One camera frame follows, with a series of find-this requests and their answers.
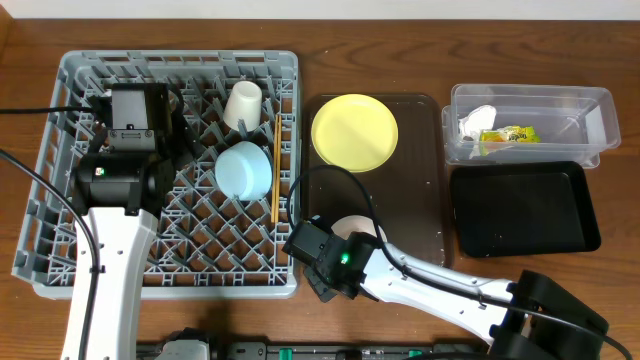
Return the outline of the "white bowl with food residue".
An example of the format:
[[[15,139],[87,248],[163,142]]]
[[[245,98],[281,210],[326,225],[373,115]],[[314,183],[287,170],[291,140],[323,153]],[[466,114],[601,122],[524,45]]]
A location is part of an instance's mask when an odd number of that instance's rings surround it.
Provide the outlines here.
[[[343,239],[348,239],[352,233],[366,233],[371,236],[377,235],[373,221],[361,215],[343,217],[331,226],[331,230]]]

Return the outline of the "wooden chopsticks pair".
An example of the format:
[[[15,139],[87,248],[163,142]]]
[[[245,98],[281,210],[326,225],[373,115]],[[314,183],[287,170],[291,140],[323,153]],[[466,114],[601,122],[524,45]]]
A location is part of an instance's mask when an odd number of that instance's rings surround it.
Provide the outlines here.
[[[271,204],[271,223],[277,226],[279,218],[279,193],[280,193],[280,163],[281,163],[281,142],[282,142],[282,116],[276,116],[274,128],[274,161],[273,161],[273,186]]]

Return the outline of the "yellow plate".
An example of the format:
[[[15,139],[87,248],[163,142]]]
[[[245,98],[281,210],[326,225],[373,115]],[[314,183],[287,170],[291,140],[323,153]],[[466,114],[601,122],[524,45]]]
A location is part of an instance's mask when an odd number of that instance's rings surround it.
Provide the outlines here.
[[[380,167],[393,155],[398,139],[398,124],[391,110],[363,94],[329,100],[311,123],[311,140],[318,156],[352,173]]]

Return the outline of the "white tissue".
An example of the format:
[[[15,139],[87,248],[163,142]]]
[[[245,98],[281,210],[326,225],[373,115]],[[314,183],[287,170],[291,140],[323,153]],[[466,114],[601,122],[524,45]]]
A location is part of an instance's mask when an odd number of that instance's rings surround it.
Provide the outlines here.
[[[460,137],[463,140],[479,141],[484,131],[493,128],[497,110],[491,105],[482,105],[459,120]]]

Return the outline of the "green pandan cake wrapper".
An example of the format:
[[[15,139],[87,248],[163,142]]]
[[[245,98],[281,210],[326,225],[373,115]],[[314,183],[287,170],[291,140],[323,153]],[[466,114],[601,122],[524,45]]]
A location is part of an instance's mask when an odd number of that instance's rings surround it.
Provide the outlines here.
[[[496,130],[485,130],[480,135],[481,142],[539,143],[540,137],[532,126],[506,126]]]

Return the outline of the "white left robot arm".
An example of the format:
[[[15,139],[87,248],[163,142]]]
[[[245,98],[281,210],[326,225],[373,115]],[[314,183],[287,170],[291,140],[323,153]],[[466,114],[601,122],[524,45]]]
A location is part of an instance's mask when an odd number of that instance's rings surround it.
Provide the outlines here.
[[[64,359],[132,359],[150,246],[177,172],[204,151],[166,83],[116,84],[71,172],[78,234]]]

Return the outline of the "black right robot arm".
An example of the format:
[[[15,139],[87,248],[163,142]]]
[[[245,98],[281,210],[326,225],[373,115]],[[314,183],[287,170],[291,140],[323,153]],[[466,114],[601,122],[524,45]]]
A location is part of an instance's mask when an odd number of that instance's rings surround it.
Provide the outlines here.
[[[550,278],[525,271],[516,282],[474,278],[409,256],[376,235],[343,239],[298,226],[284,250],[323,292],[413,307],[484,340],[489,359],[596,359],[612,340],[599,314]]]

